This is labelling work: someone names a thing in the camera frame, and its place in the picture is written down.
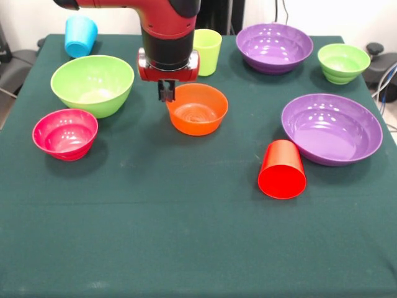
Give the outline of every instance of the blue cup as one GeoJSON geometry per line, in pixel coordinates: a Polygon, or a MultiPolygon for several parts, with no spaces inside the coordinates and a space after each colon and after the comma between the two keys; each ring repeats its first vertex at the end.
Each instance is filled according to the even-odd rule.
{"type": "Polygon", "coordinates": [[[97,38],[98,27],[84,16],[72,16],[66,21],[65,51],[70,57],[88,56],[97,38]]]}

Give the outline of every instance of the green bowl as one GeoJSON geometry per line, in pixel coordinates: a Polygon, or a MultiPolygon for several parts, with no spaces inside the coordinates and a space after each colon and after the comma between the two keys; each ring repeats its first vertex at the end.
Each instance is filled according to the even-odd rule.
{"type": "Polygon", "coordinates": [[[105,118],[127,100],[134,77],[134,70],[122,59],[84,56],[59,67],[51,78],[51,88],[66,106],[105,118]]]}
{"type": "Polygon", "coordinates": [[[326,79],[343,85],[353,81],[371,63],[369,55],[360,48],[344,43],[332,43],[318,51],[318,60],[326,79]]]}

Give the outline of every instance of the yellow-green cup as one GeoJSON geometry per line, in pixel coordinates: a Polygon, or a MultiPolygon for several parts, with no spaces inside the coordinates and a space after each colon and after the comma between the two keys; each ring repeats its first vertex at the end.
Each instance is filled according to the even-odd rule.
{"type": "Polygon", "coordinates": [[[210,76],[216,71],[222,35],[210,29],[197,29],[194,32],[193,48],[200,55],[199,76],[210,76]]]}

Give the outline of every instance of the dark green cloth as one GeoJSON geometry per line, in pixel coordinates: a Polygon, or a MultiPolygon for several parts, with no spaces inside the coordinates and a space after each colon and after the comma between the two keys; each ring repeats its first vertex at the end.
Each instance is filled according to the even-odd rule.
{"type": "Polygon", "coordinates": [[[65,106],[53,72],[69,60],[50,35],[0,133],[0,297],[397,297],[397,149],[362,77],[327,82],[316,58],[340,37],[313,37],[304,64],[283,76],[250,69],[225,37],[217,72],[198,82],[230,109],[207,137],[176,131],[157,84],[136,72],[141,37],[100,35],[93,53],[129,62],[125,105],[99,121],[87,157],[58,161],[32,142],[44,115],[65,106]],[[280,113],[307,93],[368,107],[384,140],[343,168],[303,159],[308,186],[270,199],[256,180],[280,113]]]}

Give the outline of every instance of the orange bowl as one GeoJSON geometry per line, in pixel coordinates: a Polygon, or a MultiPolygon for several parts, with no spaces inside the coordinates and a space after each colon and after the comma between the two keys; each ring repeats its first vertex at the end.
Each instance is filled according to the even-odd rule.
{"type": "Polygon", "coordinates": [[[178,86],[175,101],[166,105],[173,126],[193,136],[214,132],[229,108],[228,100],[221,91],[199,83],[178,86]]]}

